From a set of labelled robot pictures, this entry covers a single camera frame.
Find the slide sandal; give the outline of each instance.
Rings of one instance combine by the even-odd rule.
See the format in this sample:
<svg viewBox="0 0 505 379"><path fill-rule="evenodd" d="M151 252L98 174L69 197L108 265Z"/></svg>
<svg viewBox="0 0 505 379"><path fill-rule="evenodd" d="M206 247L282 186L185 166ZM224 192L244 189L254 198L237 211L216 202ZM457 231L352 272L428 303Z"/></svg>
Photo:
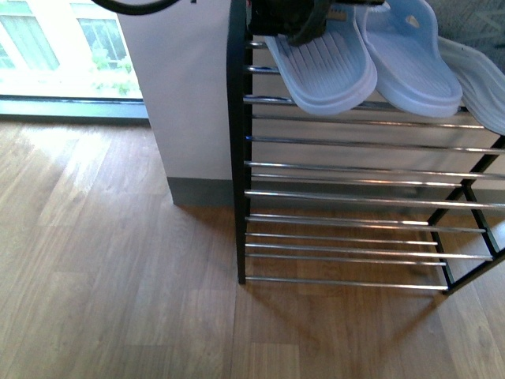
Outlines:
<svg viewBox="0 0 505 379"><path fill-rule="evenodd" d="M377 72L357 29L353 6L331 6L326 32L299 47L265 37L294 102L310 114L356 107L372 94Z"/></svg>
<svg viewBox="0 0 505 379"><path fill-rule="evenodd" d="M505 74L485 54L439 37L439 49L463 88L463 103L483 127L505 135Z"/></svg>
<svg viewBox="0 0 505 379"><path fill-rule="evenodd" d="M429 117L458 110L462 88L440 57L437 23L424 0L387 0L357 12L376 65L377 91L395 107Z"/></svg>

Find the wooden floor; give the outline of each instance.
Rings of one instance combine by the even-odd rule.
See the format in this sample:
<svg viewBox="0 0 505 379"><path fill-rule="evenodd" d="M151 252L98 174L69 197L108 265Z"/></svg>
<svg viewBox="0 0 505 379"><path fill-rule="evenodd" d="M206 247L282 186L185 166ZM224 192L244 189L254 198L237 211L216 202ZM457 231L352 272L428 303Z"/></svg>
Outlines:
<svg viewBox="0 0 505 379"><path fill-rule="evenodd" d="M505 265L238 286L232 211L174 206L149 128L3 123L0 158L0 378L505 378Z"/></svg>

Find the baseboard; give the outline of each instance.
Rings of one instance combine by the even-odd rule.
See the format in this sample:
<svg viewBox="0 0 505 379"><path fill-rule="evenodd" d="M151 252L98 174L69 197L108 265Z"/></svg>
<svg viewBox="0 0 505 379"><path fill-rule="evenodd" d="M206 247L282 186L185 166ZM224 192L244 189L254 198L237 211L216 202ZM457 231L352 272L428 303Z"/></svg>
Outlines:
<svg viewBox="0 0 505 379"><path fill-rule="evenodd" d="M231 180L173 177L166 179L176 205L233 206Z"/></svg>

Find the black metal frame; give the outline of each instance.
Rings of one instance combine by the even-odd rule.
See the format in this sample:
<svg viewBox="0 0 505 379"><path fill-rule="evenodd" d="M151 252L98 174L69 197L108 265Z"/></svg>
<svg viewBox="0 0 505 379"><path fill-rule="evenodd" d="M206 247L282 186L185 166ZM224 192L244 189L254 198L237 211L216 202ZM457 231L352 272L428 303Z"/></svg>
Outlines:
<svg viewBox="0 0 505 379"><path fill-rule="evenodd" d="M492 148L505 148L505 137L501 136L498 140L493 144ZM486 154L484 155L477 164L470 170L471 173L484 173L489 166L498 158L498 155ZM449 196L447 196L446 200L458 200L463 195L465 196L467 201L472 201L477 203L477 197L472 189L472 184L475 183L475 179L464 179L461 181L461 187L454 189ZM434 211L432 216L428 219L428 223L431 226L437 225L437 223L443 218L443 216L448 212L448 209L439 208ZM477 226L480 229L484 229L485 232L482 234L482 238L485 241L485 244L488 248L489 253L492 256L492 261L486 261L478 265L473 270L467 272L464 276L455 280L451 273L451 268L449 262L447 266L443 267L443 274L445 280L447 282L448 290L445 291L446 294L452 294L461 287L464 287L466 284L470 283L472 280L475 280L482 274L489 271L491 268L495 267L498 263L505 259L505 248L500 249L496 239L492 233L492 230L486 220L484 213L480 209L472 209L472 215L477 223ZM438 242L436 250L438 253L444 253L442 242L440 241L440 236L437 232L432 233L433 240Z"/></svg>
<svg viewBox="0 0 505 379"><path fill-rule="evenodd" d="M253 104L254 103L269 103L268 100L255 98L250 94L253 92L253 78L251 69L253 64L253 49L247 49L245 44L251 41L252 37L246 30L246 9L243 0L232 0L230 6L230 26L227 41L226 53L226 80L227 80L227 95L228 95L228 116L230 127L230 152L231 152L231 168L234 184L234 214L235 214L235 235L237 247L237 264L238 264L238 282L244 284L246 281L245 274L245 258L246 258L246 235L247 222L251 216L250 197L247 193L251 190L252 182L252 165L245 163L252 160L253 143L247 141L247 136L252 136L253 127ZM276 73L275 70L265 69L260 73ZM274 99L272 101L282 105L294 105L291 99ZM383 103L364 103L357 109L367 109L373 107L375 109L391 109ZM505 148L505 137L499 137L492 149L496 151ZM469 171L470 174L482 174L496 160L499 154L488 153L484 154L477 164ZM476 181L475 178L465 178L461 180L460 186L452 190L446 197L446 201L457 201L461 197L465 197L468 202L476 202L477 199L472 190L472 184ZM446 215L449 208L438 208L428 218L427 229L435 228L437 223ZM478 265L476 268L467 272L461 278L455 280L449 262L446 259L440 259L443 263L442 270L444 278L447 282L447 289L443 293L449 295L454 293L459 288L465 286L478 276L484 274L489 269L495 267L498 263L505 260L505 249L499 249L498 244L492 234L491 228L484 216L484 213L478 209L471 209L474 219L476 220L479 232L482 234L486 246L488 247L491 259ZM432 240L436 242L436 252L444 254L443 244L440 234L437 230L430 231ZM251 280L258 280L257 277L249 277ZM263 278L262 280L273 280L273 278ZM293 282L296 280L285 280L278 278L279 282ZM333 283L341 284L339 281L330 280L298 280L298 283ZM374 285L374 283L362 283L366 287ZM395 286L384 285L383 287L423 287L423 286Z"/></svg>

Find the glass window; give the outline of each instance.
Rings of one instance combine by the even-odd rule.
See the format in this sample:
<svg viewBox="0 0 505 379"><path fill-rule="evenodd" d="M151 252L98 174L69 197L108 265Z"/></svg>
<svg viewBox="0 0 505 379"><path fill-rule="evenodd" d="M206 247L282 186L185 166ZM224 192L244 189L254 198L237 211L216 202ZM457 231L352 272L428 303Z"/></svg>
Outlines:
<svg viewBox="0 0 505 379"><path fill-rule="evenodd" d="M30 69L54 70L59 67L59 61L27 2L1 2L0 22Z"/></svg>
<svg viewBox="0 0 505 379"><path fill-rule="evenodd" d="M9 58L6 50L0 45L0 69L15 69L13 61Z"/></svg>
<svg viewBox="0 0 505 379"><path fill-rule="evenodd" d="M0 96L141 99L115 13L91 0L0 0Z"/></svg>
<svg viewBox="0 0 505 379"><path fill-rule="evenodd" d="M93 61L97 66L100 69L118 68L118 63L126 58L126 50L117 21L81 18L79 24L92 49Z"/></svg>

